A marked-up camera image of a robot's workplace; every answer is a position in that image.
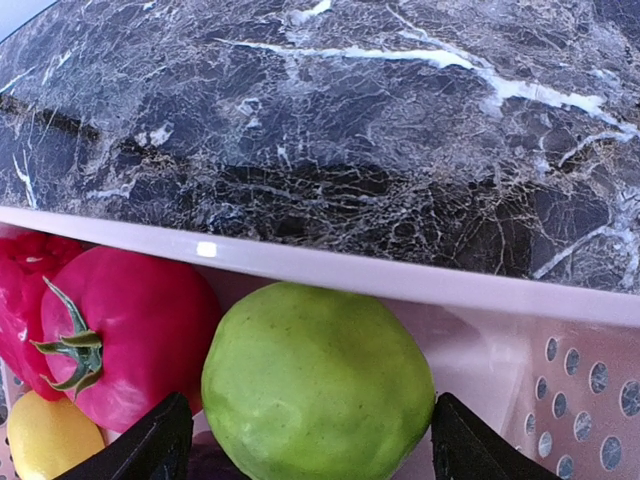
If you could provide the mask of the green toy chayote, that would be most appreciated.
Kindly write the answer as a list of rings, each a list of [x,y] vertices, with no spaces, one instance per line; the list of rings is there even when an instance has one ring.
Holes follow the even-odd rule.
[[[213,435],[252,479],[388,479],[435,399],[423,352],[380,300],[287,282],[225,313],[202,374]]]

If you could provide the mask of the pink perforated plastic basket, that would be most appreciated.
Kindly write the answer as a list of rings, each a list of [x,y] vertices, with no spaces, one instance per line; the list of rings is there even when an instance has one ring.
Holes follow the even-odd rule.
[[[568,479],[639,475],[639,299],[611,293],[5,207],[41,230],[186,261],[223,307],[275,280],[381,298],[456,395],[511,446]]]

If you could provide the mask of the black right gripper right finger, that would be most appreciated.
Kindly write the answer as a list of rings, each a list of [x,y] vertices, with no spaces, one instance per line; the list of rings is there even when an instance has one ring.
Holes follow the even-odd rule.
[[[441,394],[431,421],[437,480],[553,480],[557,476],[517,451],[455,395]]]

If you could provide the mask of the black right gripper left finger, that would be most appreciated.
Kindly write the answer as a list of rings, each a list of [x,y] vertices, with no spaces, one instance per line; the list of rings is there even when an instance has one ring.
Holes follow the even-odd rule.
[[[193,425],[186,397],[172,393],[108,447],[59,478],[185,479]]]

